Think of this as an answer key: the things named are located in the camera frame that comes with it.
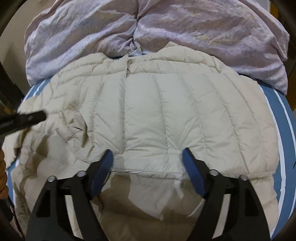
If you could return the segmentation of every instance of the beige down jacket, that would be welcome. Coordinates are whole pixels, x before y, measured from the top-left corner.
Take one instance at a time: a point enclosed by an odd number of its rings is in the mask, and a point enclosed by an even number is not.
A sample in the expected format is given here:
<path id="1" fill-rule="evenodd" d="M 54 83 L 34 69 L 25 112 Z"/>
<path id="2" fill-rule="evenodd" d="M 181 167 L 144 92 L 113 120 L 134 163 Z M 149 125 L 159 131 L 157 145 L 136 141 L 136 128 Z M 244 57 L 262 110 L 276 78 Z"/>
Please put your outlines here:
<path id="1" fill-rule="evenodd" d="M 111 149 L 114 166 L 93 203 L 107 237 L 186 240 L 203 203 L 181 160 L 186 147 L 223 175 L 246 174 L 275 227 L 279 154 L 272 115 L 259 85 L 217 58 L 174 43 L 118 60 L 90 54 L 63 68 L 20 112 L 42 109 L 45 122 L 4 144 L 7 164 L 20 149 L 12 178 L 24 230 L 48 176 L 71 177 Z"/>

